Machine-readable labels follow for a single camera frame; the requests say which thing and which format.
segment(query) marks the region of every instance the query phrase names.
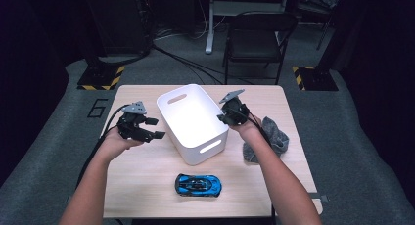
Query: yellow and black hazard tape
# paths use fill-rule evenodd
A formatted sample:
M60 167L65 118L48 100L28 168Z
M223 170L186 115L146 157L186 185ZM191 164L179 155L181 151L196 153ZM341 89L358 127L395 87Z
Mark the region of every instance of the yellow and black hazard tape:
M299 90L305 90L304 82L300 75L300 68L314 69L314 67L293 67L294 76L296 77L297 86Z
M124 72L125 67L120 67L115 74L115 77L111 84L108 85L78 85L77 89L79 90L114 90L116 85L119 83L122 73Z

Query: hand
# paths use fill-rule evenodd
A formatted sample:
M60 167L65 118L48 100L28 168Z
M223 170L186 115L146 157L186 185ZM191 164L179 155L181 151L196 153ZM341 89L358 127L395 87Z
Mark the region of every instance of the hand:
M123 139L118 133L118 127L115 127L107 133L104 142L95 156L110 163L111 160L118 157L125 150L129 150L131 147L140 146L142 144L143 142L141 141Z
M258 127L256 127L256 125L254 125L250 119L255 121L259 126L262 126L262 121L256 115L252 114L249 115L249 119L244 124L229 126L229 128L237 131L241 135L241 138L248 143L254 138L262 136Z

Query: white desk leg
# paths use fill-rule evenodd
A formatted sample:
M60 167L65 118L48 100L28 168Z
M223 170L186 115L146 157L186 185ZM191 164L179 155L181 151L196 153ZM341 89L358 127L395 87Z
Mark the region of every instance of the white desk leg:
M207 47L205 49L206 54L211 54L212 47L213 47L213 0L210 0L209 9L208 9L208 35L207 35Z

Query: white plastic bin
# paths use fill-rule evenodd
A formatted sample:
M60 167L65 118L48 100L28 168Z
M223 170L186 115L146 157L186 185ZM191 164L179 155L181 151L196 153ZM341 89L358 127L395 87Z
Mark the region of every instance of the white plastic bin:
M222 111L201 86L190 84L165 93L157 105L186 163L199 164L225 149L229 127L217 118Z

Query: gray carpet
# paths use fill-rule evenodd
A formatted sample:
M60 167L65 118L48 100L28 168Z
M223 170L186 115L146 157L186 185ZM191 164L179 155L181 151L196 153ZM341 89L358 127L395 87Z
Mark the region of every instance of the gray carpet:
M415 224L415 212L391 169L378 157L362 132L353 100L338 72L331 71L338 92L300 91L292 66L316 66L327 45L316 51L321 31L299 25L289 43L280 85L285 89L317 190L324 224ZM215 34L213 53L206 55L206 36L172 36L155 44L175 55L222 71L224 32ZM127 58L113 57L116 62ZM82 164L93 149L116 90L83 91L76 82L86 69L79 61L67 67L69 85L49 121L0 190L0 224L56 224L73 193ZM223 81L220 73L213 73ZM196 76L172 58L152 51L126 66L118 84L217 84ZM230 80L230 84L245 84ZM257 81L256 84L272 84ZM97 99L102 117L88 117ZM123 219L124 224L131 220ZM106 224L116 224L112 219Z

